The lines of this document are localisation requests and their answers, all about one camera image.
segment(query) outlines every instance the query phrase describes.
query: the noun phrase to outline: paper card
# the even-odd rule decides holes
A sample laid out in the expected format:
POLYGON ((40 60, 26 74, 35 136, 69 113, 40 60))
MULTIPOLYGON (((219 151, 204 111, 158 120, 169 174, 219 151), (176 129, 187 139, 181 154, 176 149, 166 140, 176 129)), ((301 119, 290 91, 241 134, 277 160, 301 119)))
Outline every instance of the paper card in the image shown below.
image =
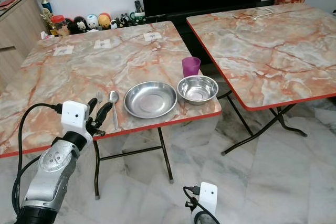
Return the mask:
POLYGON ((100 40, 97 39, 95 42, 94 49, 101 49, 101 48, 111 48, 111 41, 109 39, 100 40))
POLYGON ((70 55, 72 54, 72 51, 73 51, 73 46, 56 47, 53 55, 54 56, 70 55))
POLYGON ((158 32, 146 33, 146 34, 143 34, 143 36, 145 37, 145 41, 151 41, 151 40, 162 38, 161 34, 158 32))

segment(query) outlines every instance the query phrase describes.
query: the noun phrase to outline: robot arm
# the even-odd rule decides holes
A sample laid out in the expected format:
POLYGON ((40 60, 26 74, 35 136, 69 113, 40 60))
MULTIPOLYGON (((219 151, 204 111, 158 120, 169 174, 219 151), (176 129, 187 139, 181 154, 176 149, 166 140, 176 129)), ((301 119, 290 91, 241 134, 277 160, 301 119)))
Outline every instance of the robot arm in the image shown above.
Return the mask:
POLYGON ((97 100, 91 102, 91 107, 90 102, 85 105, 67 101, 62 105, 61 123, 65 135, 55 138, 52 146, 41 155, 38 171, 23 199, 17 224, 54 223, 80 151, 92 142, 94 134, 105 134, 98 128, 112 108, 112 103, 106 103, 93 121, 89 114, 96 103, 97 100))

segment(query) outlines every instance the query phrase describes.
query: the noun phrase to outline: metal spoon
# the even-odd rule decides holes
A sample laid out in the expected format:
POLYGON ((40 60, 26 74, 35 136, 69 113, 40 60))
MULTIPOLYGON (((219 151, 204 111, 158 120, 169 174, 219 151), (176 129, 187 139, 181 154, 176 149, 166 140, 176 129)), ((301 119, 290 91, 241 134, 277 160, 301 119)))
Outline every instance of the metal spoon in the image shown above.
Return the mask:
POLYGON ((115 107, 116 107, 116 103, 119 101, 119 95, 116 91, 112 90, 110 92, 109 101, 113 103, 114 128, 118 129, 118 117, 117 117, 117 110, 115 109, 115 107))

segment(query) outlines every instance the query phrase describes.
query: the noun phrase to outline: red table edge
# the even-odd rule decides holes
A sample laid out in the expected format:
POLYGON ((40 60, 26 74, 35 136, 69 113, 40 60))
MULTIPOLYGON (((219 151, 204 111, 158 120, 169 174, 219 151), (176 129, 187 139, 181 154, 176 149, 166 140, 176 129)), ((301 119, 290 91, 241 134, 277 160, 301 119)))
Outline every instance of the red table edge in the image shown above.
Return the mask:
MULTIPOLYGON (((164 126, 169 126, 169 125, 174 125, 174 124, 179 124, 179 123, 184 123, 184 122, 189 122, 189 121, 196 121, 196 120, 200 120, 200 119, 211 118, 211 117, 214 117, 214 116, 217 116, 217 115, 221 115, 221 113, 222 113, 222 108, 221 108, 221 110, 219 110, 217 112, 214 112, 214 113, 211 113, 211 114, 198 115, 198 116, 194 116, 192 118, 184 118, 184 119, 175 120, 175 121, 168 121, 168 122, 164 122, 164 123, 148 125, 148 126, 139 127, 139 128, 136 128, 136 129, 126 130, 126 131, 118 131, 118 132, 106 134, 105 136, 94 137, 93 140, 97 141, 97 140, 104 139, 104 138, 107 138, 107 137, 125 135, 125 134, 129 134, 129 133, 154 129, 154 128, 158 128, 158 127, 164 127, 164 126)), ((44 150, 48 149, 49 147, 50 147, 50 145, 46 145, 46 146, 42 146, 42 147, 38 147, 38 148, 32 148, 32 149, 29 149, 29 150, 23 150, 23 154, 29 154, 29 153, 33 153, 33 152, 44 151, 44 150)), ((18 153, 19 152, 16 151, 16 152, 0 154, 0 158, 17 156, 18 153)))
POLYGON ((215 59, 211 56, 210 52, 208 51, 208 49, 205 47, 205 45, 203 44, 201 38, 198 36, 197 32, 194 30, 193 26, 190 24, 188 18, 187 18, 187 23, 189 25, 189 27, 191 28, 191 30, 193 31, 193 33, 196 35, 199 43, 201 43, 202 47, 204 48, 204 50, 206 51, 206 53, 209 55, 209 57, 211 58, 213 64, 215 65, 215 67, 217 68, 217 70, 219 71, 219 73, 223 76, 224 80, 226 81, 226 83, 229 85, 230 89, 234 92, 237 100, 239 101, 240 105, 247 111, 257 111, 257 110, 265 110, 265 109, 270 109, 270 108, 275 108, 275 107, 279 107, 279 106, 285 106, 285 105, 290 105, 290 104, 296 104, 296 103, 300 103, 300 102, 308 102, 308 101, 313 101, 313 100, 319 100, 319 99, 324 99, 324 98, 329 98, 329 97, 334 97, 336 96, 336 93, 333 94, 325 94, 325 95, 320 95, 318 97, 313 97, 313 98, 304 98, 304 99, 299 99, 299 100, 294 100, 294 101, 288 101, 288 102, 282 102, 282 103, 277 103, 277 104, 272 104, 272 105, 265 105, 265 106, 260 106, 260 107, 249 107, 247 105, 244 104, 244 102, 240 99, 239 95, 237 94, 237 92, 235 91, 235 89, 231 86, 230 82, 228 81, 228 79, 225 77, 225 74, 222 72, 221 68, 219 67, 219 65, 216 63, 215 59))

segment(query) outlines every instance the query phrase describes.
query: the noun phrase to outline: plastic cup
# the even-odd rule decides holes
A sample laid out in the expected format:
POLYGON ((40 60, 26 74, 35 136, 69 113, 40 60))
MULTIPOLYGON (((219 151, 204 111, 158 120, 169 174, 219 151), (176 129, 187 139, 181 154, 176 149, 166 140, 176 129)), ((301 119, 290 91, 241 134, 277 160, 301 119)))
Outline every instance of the plastic cup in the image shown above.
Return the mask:
POLYGON ((182 60, 183 76, 196 76, 200 69, 201 60, 197 57, 187 57, 182 60))

